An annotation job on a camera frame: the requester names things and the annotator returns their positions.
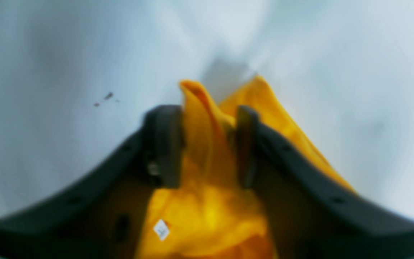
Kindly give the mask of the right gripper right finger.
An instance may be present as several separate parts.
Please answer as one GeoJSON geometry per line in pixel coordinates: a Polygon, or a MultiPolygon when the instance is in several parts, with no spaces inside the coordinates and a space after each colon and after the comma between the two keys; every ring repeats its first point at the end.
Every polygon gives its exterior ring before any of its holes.
{"type": "Polygon", "coordinates": [[[236,126],[240,185],[263,203],[281,259],[414,259],[414,220],[330,179],[252,108],[236,126]]]}

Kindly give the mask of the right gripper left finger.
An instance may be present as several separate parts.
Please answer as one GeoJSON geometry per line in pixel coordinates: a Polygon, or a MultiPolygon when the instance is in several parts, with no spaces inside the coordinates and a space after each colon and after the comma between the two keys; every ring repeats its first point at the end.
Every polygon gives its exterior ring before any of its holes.
{"type": "Polygon", "coordinates": [[[76,184],[0,219],[4,259],[133,257],[156,190],[181,183],[183,111],[160,105],[142,127],[76,184]]]}

